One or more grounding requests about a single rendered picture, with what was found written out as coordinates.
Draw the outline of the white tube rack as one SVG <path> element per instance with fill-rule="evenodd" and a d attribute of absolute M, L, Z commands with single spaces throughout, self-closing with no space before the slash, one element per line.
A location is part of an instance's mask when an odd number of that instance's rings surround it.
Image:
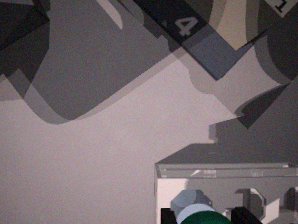
<path fill-rule="evenodd" d="M 263 224 L 298 224 L 298 165 L 289 162 L 155 164 L 154 224 L 182 190 L 201 190 L 230 221 L 244 206 Z"/>

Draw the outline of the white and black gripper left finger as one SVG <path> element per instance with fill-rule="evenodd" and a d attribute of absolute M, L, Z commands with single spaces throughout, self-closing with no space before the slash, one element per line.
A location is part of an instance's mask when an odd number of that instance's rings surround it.
<path fill-rule="evenodd" d="M 170 210 L 170 208 L 161 208 L 160 224 L 178 224 L 174 210 Z"/>

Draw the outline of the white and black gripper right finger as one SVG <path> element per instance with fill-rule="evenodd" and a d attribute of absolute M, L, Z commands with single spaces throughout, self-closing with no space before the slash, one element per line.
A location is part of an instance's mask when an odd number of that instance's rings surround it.
<path fill-rule="evenodd" d="M 263 224 L 246 207 L 235 207 L 231 211 L 233 224 Z"/>

